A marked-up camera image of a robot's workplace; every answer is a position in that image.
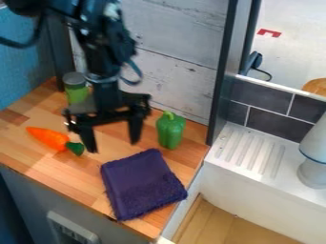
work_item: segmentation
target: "white wood paneling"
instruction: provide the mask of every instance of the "white wood paneling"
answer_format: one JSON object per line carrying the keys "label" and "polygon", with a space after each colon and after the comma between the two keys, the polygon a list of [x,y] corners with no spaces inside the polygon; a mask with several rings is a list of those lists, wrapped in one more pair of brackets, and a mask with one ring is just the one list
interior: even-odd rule
{"label": "white wood paneling", "polygon": [[[215,70],[142,50],[134,61],[144,72],[144,81],[135,87],[120,82],[124,91],[149,93],[154,107],[208,124]],[[131,77],[131,69],[123,75]]]}
{"label": "white wood paneling", "polygon": [[123,0],[139,47],[216,69],[228,0]]}
{"label": "white wood paneling", "polygon": [[[153,107],[208,124],[228,2],[123,0],[145,78],[136,87],[121,82],[122,89],[149,93]],[[83,52],[71,41],[77,70],[85,71]]]}

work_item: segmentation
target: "electrical outlet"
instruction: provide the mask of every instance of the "electrical outlet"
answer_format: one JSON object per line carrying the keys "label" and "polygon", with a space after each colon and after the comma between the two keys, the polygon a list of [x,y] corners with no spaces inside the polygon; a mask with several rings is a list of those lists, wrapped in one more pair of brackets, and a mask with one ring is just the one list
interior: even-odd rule
{"label": "electrical outlet", "polygon": [[96,234],[58,213],[49,211],[47,219],[57,244],[100,244]]}

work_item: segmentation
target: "purple towel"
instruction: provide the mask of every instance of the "purple towel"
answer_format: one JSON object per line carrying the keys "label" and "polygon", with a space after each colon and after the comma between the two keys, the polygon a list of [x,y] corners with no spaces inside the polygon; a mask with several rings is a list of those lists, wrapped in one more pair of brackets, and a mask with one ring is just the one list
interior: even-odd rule
{"label": "purple towel", "polygon": [[101,174],[119,221],[187,197],[187,191],[156,149],[106,163]]}

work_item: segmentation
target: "tile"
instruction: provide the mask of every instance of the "tile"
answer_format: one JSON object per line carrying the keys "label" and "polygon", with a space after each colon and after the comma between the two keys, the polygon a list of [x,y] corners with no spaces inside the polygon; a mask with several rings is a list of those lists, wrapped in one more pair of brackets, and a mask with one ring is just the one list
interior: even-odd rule
{"label": "tile", "polygon": [[231,94],[233,101],[283,114],[286,114],[291,98],[291,93],[239,80],[234,81]]}
{"label": "tile", "polygon": [[255,108],[250,110],[247,126],[295,142],[301,142],[313,127],[312,124]]}
{"label": "tile", "polygon": [[290,110],[290,116],[315,123],[325,112],[326,102],[296,95]]}
{"label": "tile", "polygon": [[230,102],[229,111],[228,111],[228,120],[235,124],[244,126],[248,109],[249,107],[246,105]]}
{"label": "tile", "polygon": [[299,244],[299,242],[242,218],[236,218],[225,244]]}

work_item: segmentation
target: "wooden countertop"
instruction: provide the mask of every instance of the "wooden countertop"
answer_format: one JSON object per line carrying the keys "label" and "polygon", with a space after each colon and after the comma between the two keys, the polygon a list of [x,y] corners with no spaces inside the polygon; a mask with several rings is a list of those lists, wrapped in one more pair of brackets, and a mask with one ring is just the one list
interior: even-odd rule
{"label": "wooden countertop", "polygon": [[[67,132],[60,115],[65,104],[65,94],[56,91],[55,83],[48,81],[1,111],[0,162],[112,221],[115,217],[100,176],[101,164],[158,148],[171,170],[188,187],[208,150],[207,127],[191,121],[187,121],[184,140],[177,150],[161,148],[156,139],[155,121],[162,112],[157,110],[145,121],[142,139],[136,145],[129,143],[126,122],[99,126],[95,134],[100,153],[86,152],[81,157],[52,150],[26,133],[27,126]],[[69,136],[72,141],[80,141],[74,133]],[[153,240],[161,234],[175,206],[119,224]]]}

